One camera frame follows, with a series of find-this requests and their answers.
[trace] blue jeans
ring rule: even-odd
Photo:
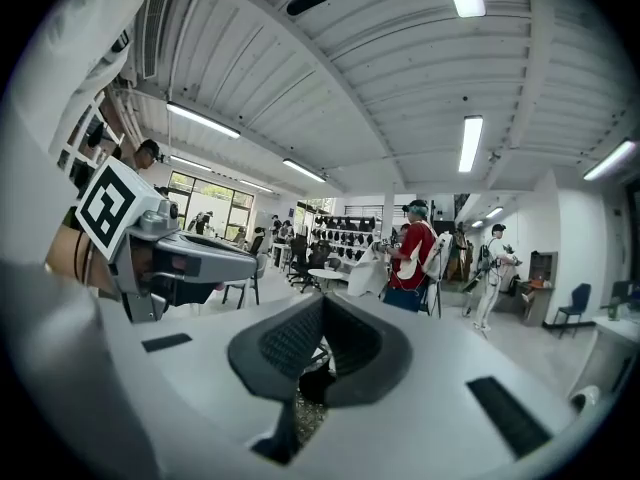
[[[420,301],[422,301],[425,290],[424,286],[418,286],[415,290],[410,291],[401,288],[393,289],[389,286],[382,302],[417,313],[420,311]]]

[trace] person in red shirt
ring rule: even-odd
[[[422,265],[436,241],[427,224],[427,203],[417,199],[406,207],[409,229],[399,249],[388,247],[391,256],[391,279],[383,302],[418,312],[427,287]]]

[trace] red shirt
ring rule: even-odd
[[[416,265],[416,271],[410,279],[398,279],[398,276],[395,275],[395,272],[400,270],[400,261],[392,261],[391,268],[394,273],[391,274],[391,281],[389,284],[393,288],[403,288],[405,290],[415,290],[421,283],[422,279],[425,275],[422,273],[421,265],[427,260],[427,256],[429,255],[429,251],[433,247],[433,244],[436,243],[436,239],[433,236],[433,233],[429,230],[427,226],[420,222],[414,222],[409,226],[407,230],[407,235],[404,238],[404,242],[402,242],[402,246],[400,247],[400,253],[404,256],[411,256],[413,250],[418,246],[418,244],[422,241],[422,245],[420,246],[420,251],[418,252],[418,258],[420,260],[420,264]]]

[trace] black slot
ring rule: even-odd
[[[144,349],[151,353],[157,352],[158,350],[163,350],[165,348],[175,347],[177,345],[182,345],[183,343],[187,343],[192,341],[191,338],[184,334],[171,334],[170,336],[163,336],[162,338],[154,338],[152,340],[146,340],[142,342],[142,346]]]
[[[551,439],[551,435],[493,377],[468,382],[489,419],[520,459]]]

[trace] blue chair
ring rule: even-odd
[[[587,283],[582,283],[575,290],[571,292],[571,306],[566,306],[563,308],[558,308],[558,312],[556,313],[556,317],[553,319],[553,325],[556,325],[556,320],[558,319],[559,313],[564,313],[567,315],[566,320],[564,321],[564,326],[560,331],[560,336],[558,339],[562,338],[564,334],[564,330],[569,323],[569,318],[573,315],[578,315],[578,324],[582,319],[582,313],[587,309],[587,304],[589,303],[589,296],[591,295],[591,285]],[[578,326],[573,330],[573,337],[576,337],[576,332],[578,332]]]

